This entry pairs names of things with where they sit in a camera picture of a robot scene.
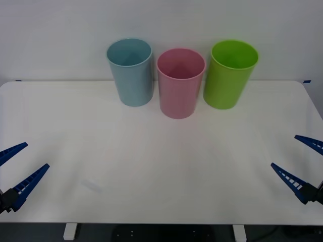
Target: plastic cup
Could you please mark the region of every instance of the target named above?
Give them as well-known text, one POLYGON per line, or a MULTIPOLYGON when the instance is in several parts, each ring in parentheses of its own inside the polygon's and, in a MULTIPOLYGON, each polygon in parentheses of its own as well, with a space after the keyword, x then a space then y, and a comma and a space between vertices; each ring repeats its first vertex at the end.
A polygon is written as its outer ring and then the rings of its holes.
POLYGON ((194 112, 205 66, 191 49, 170 49, 158 58, 159 104, 166 116, 186 118, 194 112))
POLYGON ((232 108, 258 62, 258 52, 250 44, 225 40, 211 51, 204 88, 204 100, 218 109, 232 108))
POLYGON ((152 50, 140 39, 122 39, 106 52, 120 100, 137 107, 149 102, 153 94, 152 50))

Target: blue cup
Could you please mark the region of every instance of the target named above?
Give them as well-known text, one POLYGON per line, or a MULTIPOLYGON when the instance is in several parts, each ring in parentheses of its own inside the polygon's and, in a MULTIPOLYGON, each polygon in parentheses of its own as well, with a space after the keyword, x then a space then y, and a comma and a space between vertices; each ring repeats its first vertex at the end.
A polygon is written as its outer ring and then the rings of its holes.
POLYGON ((127 106, 145 105, 152 98, 152 50, 140 39, 122 39, 106 52, 120 100, 127 106))

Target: table surface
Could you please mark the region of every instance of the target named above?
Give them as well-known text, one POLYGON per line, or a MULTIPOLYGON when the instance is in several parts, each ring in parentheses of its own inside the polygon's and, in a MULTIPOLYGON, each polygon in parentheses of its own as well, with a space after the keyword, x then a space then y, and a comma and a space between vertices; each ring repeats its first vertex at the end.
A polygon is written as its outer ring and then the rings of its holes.
POLYGON ((295 135, 323 140, 294 81, 250 81, 230 110, 200 93, 180 120, 160 111, 157 85, 147 105, 128 107, 113 82, 9 82, 0 149, 29 146, 0 168, 0 187, 50 168, 0 222, 323 225, 323 206, 303 205, 270 167, 320 184, 322 157, 295 135))

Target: table leg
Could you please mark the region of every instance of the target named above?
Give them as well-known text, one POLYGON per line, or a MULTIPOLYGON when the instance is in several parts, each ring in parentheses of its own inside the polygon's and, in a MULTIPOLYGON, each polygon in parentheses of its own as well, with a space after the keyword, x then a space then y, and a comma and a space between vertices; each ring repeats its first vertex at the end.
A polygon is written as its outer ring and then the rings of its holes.
POLYGON ((65 226, 65 231, 63 235, 64 240, 74 240, 76 228, 77 228, 77 223, 67 223, 65 226))
POLYGON ((233 233, 236 242, 246 242, 247 241, 247 236, 246 232, 244 230, 243 224, 234 224, 233 225, 233 233))

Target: pink cup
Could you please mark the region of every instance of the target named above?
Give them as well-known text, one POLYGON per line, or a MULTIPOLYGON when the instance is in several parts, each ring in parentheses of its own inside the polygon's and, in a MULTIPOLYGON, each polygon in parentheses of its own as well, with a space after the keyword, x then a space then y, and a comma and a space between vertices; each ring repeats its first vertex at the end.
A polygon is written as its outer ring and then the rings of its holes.
POLYGON ((186 118, 194 112, 205 67, 204 58, 191 49, 170 49, 158 58, 159 102, 166 116, 186 118))

